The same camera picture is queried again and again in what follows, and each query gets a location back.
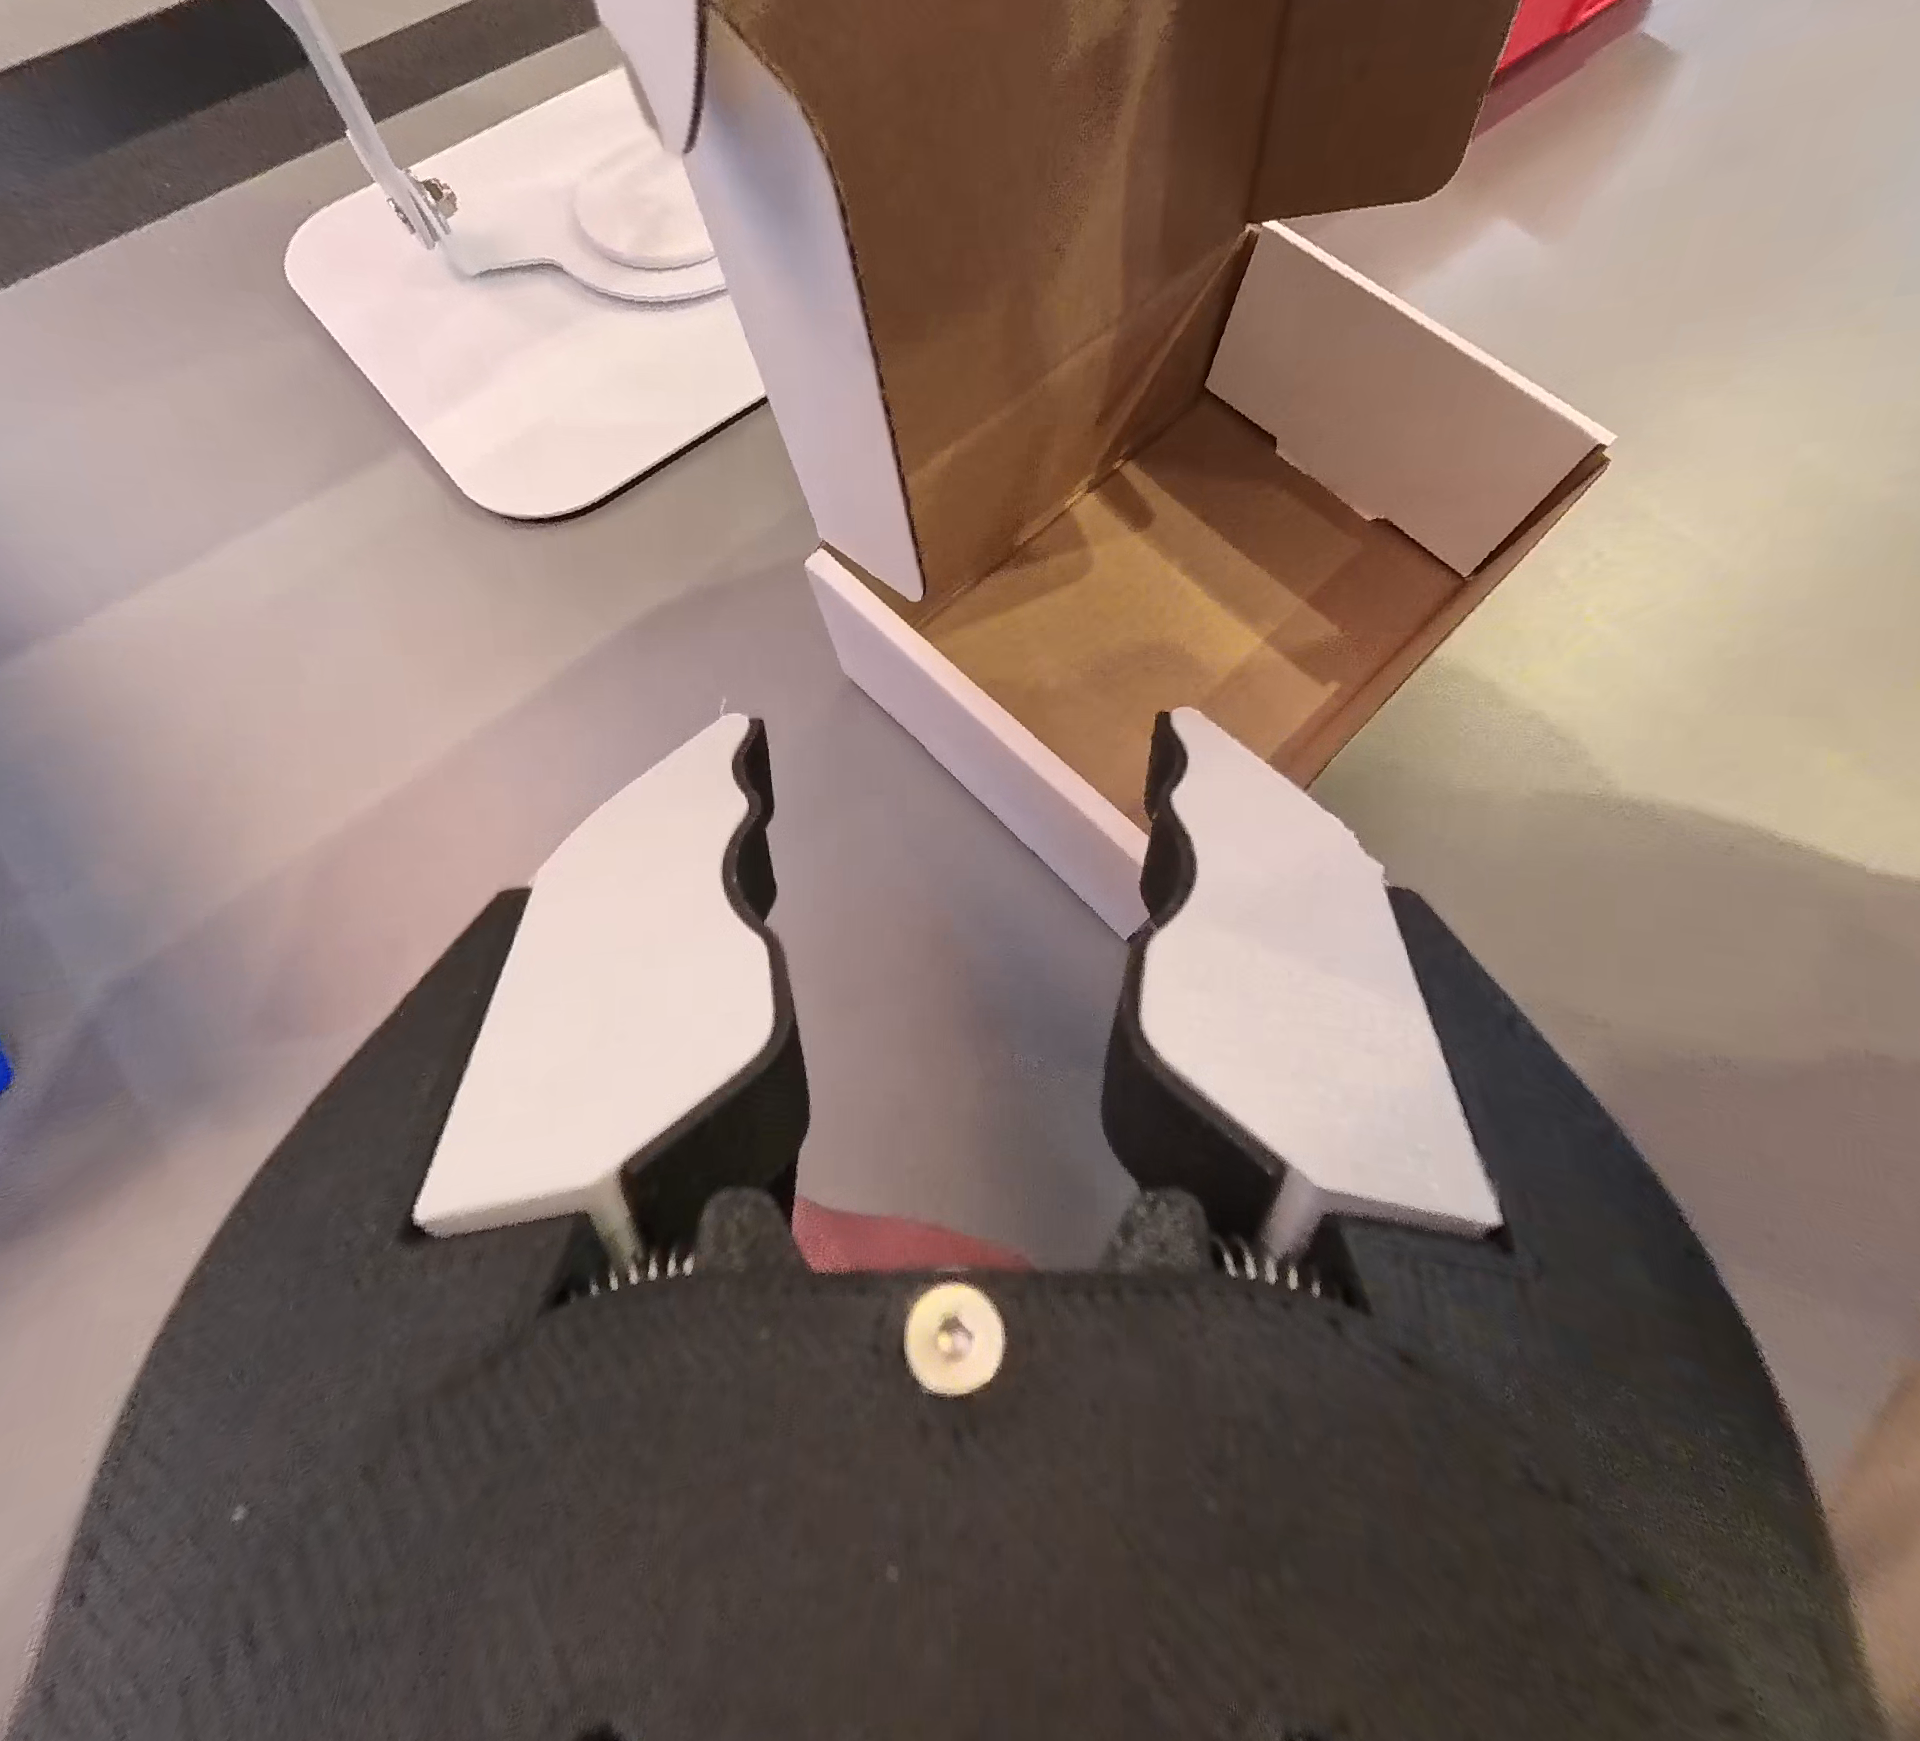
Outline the white metal stand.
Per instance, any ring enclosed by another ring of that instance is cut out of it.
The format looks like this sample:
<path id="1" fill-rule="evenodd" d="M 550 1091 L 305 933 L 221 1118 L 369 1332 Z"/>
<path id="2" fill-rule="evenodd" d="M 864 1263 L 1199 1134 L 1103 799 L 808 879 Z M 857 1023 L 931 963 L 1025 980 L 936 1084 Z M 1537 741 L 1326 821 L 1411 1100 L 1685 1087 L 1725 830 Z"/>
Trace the white metal stand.
<path id="1" fill-rule="evenodd" d="M 314 0 L 265 3 L 369 173 L 296 231 L 286 278 L 465 503 L 587 516 L 766 405 L 629 67 L 407 171 Z"/>

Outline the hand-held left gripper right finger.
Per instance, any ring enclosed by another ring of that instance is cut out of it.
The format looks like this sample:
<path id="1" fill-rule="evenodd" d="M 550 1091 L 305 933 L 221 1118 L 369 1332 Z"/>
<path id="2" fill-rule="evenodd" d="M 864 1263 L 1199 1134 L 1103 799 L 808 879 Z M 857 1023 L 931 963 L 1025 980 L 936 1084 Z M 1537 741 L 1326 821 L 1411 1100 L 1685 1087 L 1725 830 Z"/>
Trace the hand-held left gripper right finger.
<path id="1" fill-rule="evenodd" d="M 1236 1261 L 1328 1222 L 1489 1238 L 1506 1215 L 1384 870 L 1199 709 L 1156 723 L 1147 920 L 1098 1122 L 1138 1192 L 1180 1192 Z"/>

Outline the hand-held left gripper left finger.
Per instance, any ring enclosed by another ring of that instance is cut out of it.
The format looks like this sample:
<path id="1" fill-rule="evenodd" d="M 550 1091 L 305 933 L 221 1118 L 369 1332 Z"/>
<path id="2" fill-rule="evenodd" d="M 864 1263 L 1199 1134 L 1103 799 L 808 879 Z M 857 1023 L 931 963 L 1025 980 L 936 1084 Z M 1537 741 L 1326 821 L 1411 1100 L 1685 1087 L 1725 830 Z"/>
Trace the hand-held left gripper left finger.
<path id="1" fill-rule="evenodd" d="M 769 821 L 766 730 L 722 713 L 550 851 L 422 1176 L 422 1235 L 584 1215 L 608 1249 L 690 1249 L 724 1192 L 793 1203 L 808 1075 Z"/>

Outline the person's beige clothing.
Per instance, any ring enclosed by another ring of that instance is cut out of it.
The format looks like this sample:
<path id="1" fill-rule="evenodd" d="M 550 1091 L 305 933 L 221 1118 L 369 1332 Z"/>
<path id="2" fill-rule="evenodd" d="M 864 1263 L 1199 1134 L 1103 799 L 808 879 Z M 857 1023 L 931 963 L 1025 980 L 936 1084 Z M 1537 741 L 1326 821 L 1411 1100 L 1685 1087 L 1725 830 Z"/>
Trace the person's beige clothing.
<path id="1" fill-rule="evenodd" d="M 1835 1547 L 1867 1642 L 1918 1645 L 1918 1366 L 1861 1436 L 1835 1502 Z"/>

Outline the white cardboard box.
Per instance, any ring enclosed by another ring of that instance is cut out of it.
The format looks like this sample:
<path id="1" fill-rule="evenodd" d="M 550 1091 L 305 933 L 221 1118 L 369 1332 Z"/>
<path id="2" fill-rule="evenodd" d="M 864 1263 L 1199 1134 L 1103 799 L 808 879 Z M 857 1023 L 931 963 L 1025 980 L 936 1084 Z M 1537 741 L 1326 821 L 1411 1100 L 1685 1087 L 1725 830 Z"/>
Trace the white cardboard box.
<path id="1" fill-rule="evenodd" d="M 839 670 L 1116 937 L 1158 713 L 1309 784 L 1614 434 L 1291 221 L 1463 168 L 1522 0 L 592 0 Z"/>

